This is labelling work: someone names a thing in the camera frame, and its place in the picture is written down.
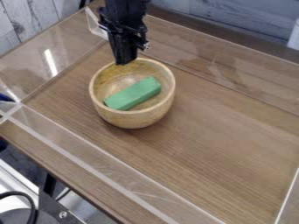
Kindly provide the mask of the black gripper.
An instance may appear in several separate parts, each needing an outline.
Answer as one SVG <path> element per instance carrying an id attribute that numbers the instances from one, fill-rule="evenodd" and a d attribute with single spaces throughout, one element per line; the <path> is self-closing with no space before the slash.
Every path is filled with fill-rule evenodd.
<path id="1" fill-rule="evenodd" d="M 136 59 L 138 48 L 149 48 L 145 39 L 146 26 L 142 21 L 146 5 L 150 0 L 104 0 L 105 5 L 97 8 L 98 26 L 106 31 L 108 42 L 118 65 Z"/>

